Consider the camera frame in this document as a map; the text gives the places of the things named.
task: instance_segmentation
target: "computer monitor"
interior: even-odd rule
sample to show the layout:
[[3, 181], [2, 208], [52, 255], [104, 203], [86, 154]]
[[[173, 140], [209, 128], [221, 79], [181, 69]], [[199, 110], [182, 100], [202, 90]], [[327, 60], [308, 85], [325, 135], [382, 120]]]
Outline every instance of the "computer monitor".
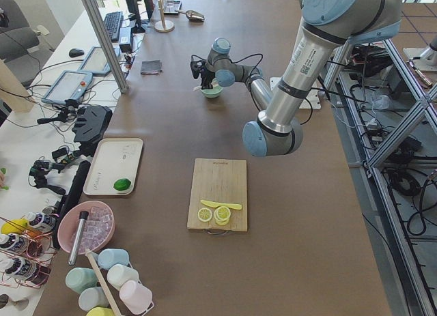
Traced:
[[[153, 0], [143, 0], [143, 2], [147, 12], [147, 19], [151, 19], [154, 10]], [[132, 30], [134, 31], [134, 33], [144, 32], [145, 26], [144, 23], [141, 22], [141, 15], [138, 9], [138, 0], [126, 0], [126, 4], [128, 6], [129, 12], [135, 18], [135, 26]]]

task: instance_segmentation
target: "black mouse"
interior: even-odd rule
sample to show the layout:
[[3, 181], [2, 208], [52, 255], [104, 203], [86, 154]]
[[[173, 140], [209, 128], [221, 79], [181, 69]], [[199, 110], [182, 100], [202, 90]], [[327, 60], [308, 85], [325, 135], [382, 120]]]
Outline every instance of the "black mouse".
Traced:
[[84, 54], [85, 54], [85, 52], [79, 48], [72, 48], [70, 50], [70, 52], [68, 53], [70, 58], [75, 58], [75, 57], [78, 57], [78, 56], [84, 55]]

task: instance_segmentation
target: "bowl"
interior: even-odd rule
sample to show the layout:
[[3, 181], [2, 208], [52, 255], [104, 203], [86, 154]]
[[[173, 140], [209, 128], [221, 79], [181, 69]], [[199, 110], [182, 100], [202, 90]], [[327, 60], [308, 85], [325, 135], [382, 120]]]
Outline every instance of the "bowl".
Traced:
[[222, 92], [223, 88], [220, 85], [214, 86], [212, 89], [201, 89], [203, 96], [208, 99], [217, 98]]
[[85, 223], [79, 254], [84, 255], [85, 249], [98, 251], [106, 246], [113, 237], [115, 231], [115, 220], [112, 209], [101, 201], [86, 201], [71, 209], [59, 224], [57, 239], [62, 250], [70, 253], [77, 226], [79, 225], [79, 214], [88, 211], [88, 219]]

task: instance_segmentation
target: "white bottle cap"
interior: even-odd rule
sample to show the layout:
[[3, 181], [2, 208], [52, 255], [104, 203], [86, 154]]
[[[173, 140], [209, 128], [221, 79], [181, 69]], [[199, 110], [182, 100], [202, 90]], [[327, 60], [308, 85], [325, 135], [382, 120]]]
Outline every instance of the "white bottle cap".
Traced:
[[8, 234], [0, 234], [0, 244], [5, 244], [9, 240]]
[[14, 260], [7, 258], [7, 259], [2, 259], [0, 261], [0, 270], [2, 272], [8, 270], [9, 268], [11, 268], [14, 265]]
[[28, 212], [27, 215], [25, 216], [25, 218], [31, 222], [36, 218], [36, 214], [34, 212]]

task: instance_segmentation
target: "green bowl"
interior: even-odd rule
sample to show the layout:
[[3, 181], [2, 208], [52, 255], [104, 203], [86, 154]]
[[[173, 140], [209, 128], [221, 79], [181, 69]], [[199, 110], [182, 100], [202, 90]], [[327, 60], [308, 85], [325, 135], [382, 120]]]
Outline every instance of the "green bowl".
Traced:
[[201, 89], [203, 96], [208, 99], [217, 98], [222, 92], [223, 88], [219, 85], [214, 86], [212, 89]]

